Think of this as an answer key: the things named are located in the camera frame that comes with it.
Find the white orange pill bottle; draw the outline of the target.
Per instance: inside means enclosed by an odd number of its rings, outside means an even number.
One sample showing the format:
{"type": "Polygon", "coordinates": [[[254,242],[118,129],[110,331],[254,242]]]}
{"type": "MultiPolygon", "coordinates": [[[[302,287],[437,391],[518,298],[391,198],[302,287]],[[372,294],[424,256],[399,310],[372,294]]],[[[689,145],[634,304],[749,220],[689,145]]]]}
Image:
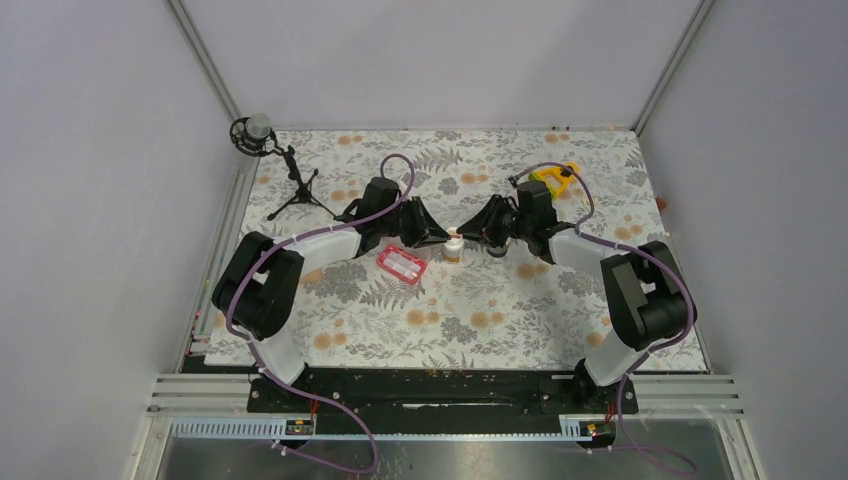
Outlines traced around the white orange pill bottle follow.
{"type": "Polygon", "coordinates": [[[458,264],[462,261],[464,252],[464,238],[458,232],[457,227],[446,229],[448,240],[442,245],[442,255],[446,262],[458,264]]]}

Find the white dark pill bottle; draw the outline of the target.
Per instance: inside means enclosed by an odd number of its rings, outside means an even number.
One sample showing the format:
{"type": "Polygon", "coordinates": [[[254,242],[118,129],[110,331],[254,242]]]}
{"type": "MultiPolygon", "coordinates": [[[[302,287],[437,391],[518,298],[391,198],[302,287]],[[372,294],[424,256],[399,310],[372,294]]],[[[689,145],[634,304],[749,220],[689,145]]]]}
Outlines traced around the white dark pill bottle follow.
{"type": "Polygon", "coordinates": [[[487,253],[493,258],[503,258],[508,253],[508,250],[508,245],[486,248],[487,253]]]}

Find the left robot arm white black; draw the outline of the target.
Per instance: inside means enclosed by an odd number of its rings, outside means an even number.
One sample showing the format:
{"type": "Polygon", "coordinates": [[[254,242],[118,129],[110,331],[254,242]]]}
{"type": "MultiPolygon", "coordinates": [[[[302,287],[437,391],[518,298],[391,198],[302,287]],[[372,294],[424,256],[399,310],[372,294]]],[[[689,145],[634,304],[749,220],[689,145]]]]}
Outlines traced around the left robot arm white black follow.
{"type": "Polygon", "coordinates": [[[390,237],[417,249],[445,243],[450,235],[419,197],[375,177],[334,224],[280,241],[261,232],[240,241],[211,301],[228,331],[247,341],[262,372],[276,378],[271,395],[285,410],[301,409],[310,397],[308,381],[299,377],[307,362],[284,329],[302,277],[361,257],[390,237]]]}

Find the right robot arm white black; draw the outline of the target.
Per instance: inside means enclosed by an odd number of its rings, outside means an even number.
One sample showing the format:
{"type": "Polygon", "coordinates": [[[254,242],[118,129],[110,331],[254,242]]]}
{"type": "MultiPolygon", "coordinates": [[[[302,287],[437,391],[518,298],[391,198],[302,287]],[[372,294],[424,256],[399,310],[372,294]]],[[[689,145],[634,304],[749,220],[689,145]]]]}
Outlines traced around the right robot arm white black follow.
{"type": "Polygon", "coordinates": [[[535,257],[594,275],[603,285],[612,331],[576,368],[575,402],[597,412],[613,398],[612,385],[648,356],[681,342],[697,309],[668,246],[617,244],[559,219],[546,185],[526,181],[513,197],[494,195],[458,232],[492,252],[520,240],[535,257]]]}

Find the red pill organizer box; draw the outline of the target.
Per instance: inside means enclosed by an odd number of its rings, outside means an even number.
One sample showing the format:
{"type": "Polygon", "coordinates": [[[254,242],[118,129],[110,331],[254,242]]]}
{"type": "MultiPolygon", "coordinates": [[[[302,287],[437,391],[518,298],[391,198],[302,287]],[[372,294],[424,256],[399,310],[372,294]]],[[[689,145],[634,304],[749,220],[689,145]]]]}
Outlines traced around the red pill organizer box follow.
{"type": "Polygon", "coordinates": [[[396,245],[388,245],[377,257],[377,266],[397,280],[417,284],[427,269],[427,262],[396,245]]]}

